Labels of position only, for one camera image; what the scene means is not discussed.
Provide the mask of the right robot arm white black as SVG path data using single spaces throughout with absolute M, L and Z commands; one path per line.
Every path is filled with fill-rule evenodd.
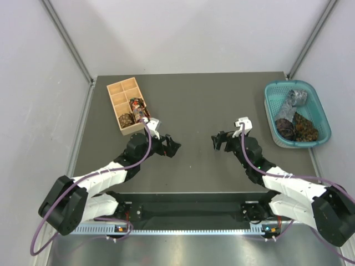
M 336 183 L 316 183 L 315 177 L 295 176 L 266 160 L 257 140 L 244 134 L 220 131 L 212 136 L 215 150 L 225 144 L 248 178 L 268 190 L 259 205 L 265 219 L 284 216 L 315 229 L 328 243 L 341 247 L 354 235 L 354 200 Z

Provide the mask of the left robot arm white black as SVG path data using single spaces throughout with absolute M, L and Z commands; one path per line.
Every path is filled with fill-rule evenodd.
M 132 179 L 140 171 L 142 158 L 154 154 L 173 157 L 180 147 L 170 135 L 133 134 L 123 153 L 108 165 L 85 176 L 59 177 L 38 213 L 63 236 L 72 233 L 80 223 L 100 216 L 121 219 L 125 205 L 105 190 Z

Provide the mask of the dark purple patterned tie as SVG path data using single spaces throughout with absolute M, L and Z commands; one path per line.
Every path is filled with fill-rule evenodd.
M 277 132 L 288 141 L 296 140 L 296 129 L 294 122 L 280 118 L 275 121 Z

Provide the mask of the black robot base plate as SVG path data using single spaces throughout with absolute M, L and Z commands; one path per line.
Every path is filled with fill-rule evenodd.
M 119 205 L 107 218 L 129 221 L 136 230 L 249 229 L 283 220 L 262 206 L 268 192 L 109 194 Z

